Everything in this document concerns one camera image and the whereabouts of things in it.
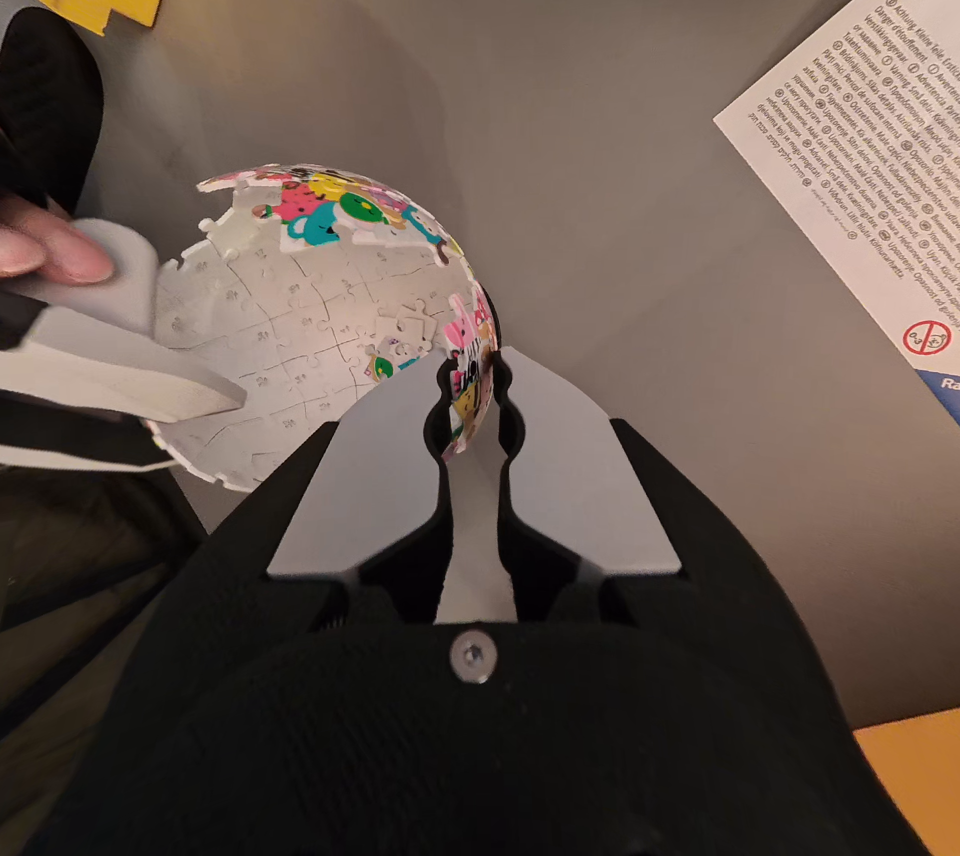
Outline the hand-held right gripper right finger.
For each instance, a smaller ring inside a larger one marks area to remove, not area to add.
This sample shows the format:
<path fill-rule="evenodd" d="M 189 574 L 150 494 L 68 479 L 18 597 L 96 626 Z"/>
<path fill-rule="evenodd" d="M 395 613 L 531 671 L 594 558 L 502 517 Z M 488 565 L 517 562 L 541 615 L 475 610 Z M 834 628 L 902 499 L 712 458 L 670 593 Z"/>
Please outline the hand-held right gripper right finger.
<path fill-rule="evenodd" d="M 495 377 L 501 508 L 582 578 L 675 575 L 681 561 L 618 439 L 582 390 L 513 347 Z"/>

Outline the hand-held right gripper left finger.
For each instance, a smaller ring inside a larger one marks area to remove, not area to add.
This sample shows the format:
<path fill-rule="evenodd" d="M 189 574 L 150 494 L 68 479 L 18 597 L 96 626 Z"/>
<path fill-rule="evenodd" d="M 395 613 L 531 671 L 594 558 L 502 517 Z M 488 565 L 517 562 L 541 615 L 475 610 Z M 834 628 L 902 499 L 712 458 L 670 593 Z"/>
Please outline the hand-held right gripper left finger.
<path fill-rule="evenodd" d="M 357 582 L 426 551 L 442 581 L 452 550 L 450 366 L 442 349 L 377 384 L 340 419 L 275 551 L 277 580 Z"/>

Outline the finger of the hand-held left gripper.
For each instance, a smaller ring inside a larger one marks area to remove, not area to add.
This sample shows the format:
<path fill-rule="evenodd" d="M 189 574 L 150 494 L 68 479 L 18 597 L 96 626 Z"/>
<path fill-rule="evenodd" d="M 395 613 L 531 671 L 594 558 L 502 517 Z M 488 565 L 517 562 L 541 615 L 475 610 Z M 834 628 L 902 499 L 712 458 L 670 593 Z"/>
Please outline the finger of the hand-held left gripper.
<path fill-rule="evenodd" d="M 175 465 L 138 417 L 1 394 L 3 467 L 146 473 Z"/>
<path fill-rule="evenodd" d="M 70 407 L 179 422 L 242 408 L 246 390 L 151 339 L 66 307 L 1 352 L 1 388 Z"/>

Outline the colourful puzzle ball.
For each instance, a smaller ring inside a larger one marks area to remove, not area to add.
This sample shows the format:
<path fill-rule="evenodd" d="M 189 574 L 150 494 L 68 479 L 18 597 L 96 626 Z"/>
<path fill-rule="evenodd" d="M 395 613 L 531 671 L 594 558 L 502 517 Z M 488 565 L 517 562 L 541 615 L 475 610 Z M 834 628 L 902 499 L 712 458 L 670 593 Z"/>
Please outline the colourful puzzle ball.
<path fill-rule="evenodd" d="M 378 308 L 420 299 L 438 321 L 431 350 L 457 367 L 443 454 L 466 450 L 491 402 L 494 350 L 474 323 L 480 282 L 432 214 L 380 182 L 313 164 L 267 164 L 197 188 L 229 190 L 231 204 L 161 267 L 153 337 L 243 387 L 246 403 L 149 423 L 160 447 L 207 482 L 253 491 L 379 384 L 365 374 Z"/>

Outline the upturned white puzzle piece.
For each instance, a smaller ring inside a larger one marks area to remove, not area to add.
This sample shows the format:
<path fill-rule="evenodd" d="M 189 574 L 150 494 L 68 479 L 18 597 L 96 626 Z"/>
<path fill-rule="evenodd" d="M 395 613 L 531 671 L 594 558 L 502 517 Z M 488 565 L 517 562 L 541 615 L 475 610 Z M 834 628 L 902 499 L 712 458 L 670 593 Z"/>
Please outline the upturned white puzzle piece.
<path fill-rule="evenodd" d="M 414 303 L 413 308 L 403 304 L 398 304 L 394 310 L 378 308 L 374 330 L 374 341 L 377 345 L 392 339 L 402 345 L 413 346 L 421 352 L 431 350 L 438 321 L 426 314 L 426 305 L 422 300 L 418 299 Z"/>

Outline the person's left hand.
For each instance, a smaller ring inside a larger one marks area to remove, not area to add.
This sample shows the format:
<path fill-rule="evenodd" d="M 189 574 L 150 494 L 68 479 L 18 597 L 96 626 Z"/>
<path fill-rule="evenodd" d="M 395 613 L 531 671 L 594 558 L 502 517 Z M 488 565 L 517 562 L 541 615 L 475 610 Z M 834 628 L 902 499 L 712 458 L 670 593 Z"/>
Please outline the person's left hand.
<path fill-rule="evenodd" d="M 17 195 L 1 198 L 1 277 L 37 274 L 54 284 L 89 286 L 114 274 L 110 256 L 70 223 L 54 201 L 35 205 Z"/>

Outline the white instruction leaflet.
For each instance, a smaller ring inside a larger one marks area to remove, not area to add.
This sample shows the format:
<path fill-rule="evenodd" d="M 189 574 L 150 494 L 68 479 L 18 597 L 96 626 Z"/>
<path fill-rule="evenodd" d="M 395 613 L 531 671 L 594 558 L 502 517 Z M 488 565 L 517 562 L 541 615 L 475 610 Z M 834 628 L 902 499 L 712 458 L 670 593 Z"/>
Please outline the white instruction leaflet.
<path fill-rule="evenodd" d="M 850 0 L 714 123 L 959 420 L 959 0 Z"/>

